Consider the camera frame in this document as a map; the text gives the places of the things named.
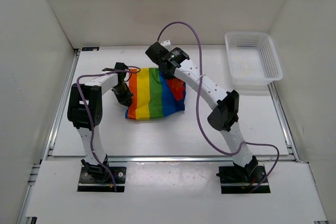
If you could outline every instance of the green stripe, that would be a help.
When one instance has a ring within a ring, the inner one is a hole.
[[[162,118],[162,85],[158,68],[149,69],[149,115],[150,118]]]

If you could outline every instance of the perforated basket bottom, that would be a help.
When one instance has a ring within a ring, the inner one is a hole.
[[[231,49],[230,67],[235,78],[265,78],[258,49]]]

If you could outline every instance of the yellow stripe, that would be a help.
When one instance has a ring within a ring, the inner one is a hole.
[[[141,69],[141,72],[137,73],[137,96],[138,104],[135,114],[137,115],[136,119],[149,119],[149,101],[150,101],[150,92],[149,92],[149,68]]]

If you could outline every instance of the basket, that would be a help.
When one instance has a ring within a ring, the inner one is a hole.
[[[233,84],[265,86],[282,79],[282,70],[271,37],[265,33],[233,31],[225,34]]]

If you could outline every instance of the rainbow flag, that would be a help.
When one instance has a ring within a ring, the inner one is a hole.
[[[128,119],[162,118],[184,111],[185,83],[178,78],[165,80],[158,68],[142,68],[133,73],[129,88],[134,96],[125,114]]]

